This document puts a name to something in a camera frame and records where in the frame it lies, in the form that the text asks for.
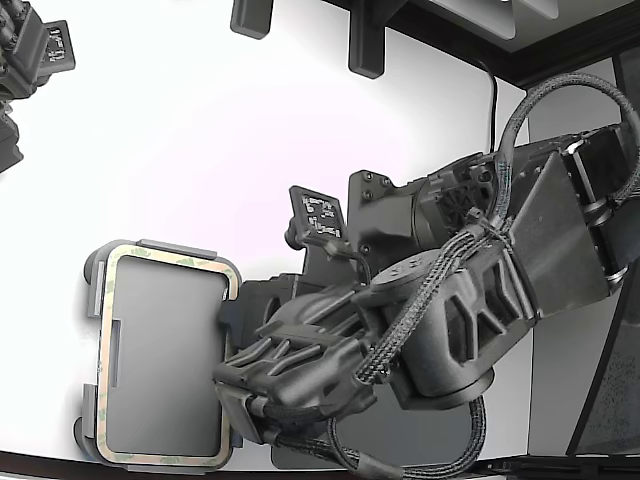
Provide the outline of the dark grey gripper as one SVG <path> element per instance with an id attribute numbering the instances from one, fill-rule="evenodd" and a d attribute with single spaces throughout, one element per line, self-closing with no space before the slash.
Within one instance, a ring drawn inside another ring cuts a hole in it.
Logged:
<path id="1" fill-rule="evenodd" d="M 269 280 L 247 280 L 235 300 L 221 303 L 218 323 L 235 353 L 251 345 L 257 339 L 257 331 L 297 295 L 301 280 L 301 274 L 289 273 Z"/>

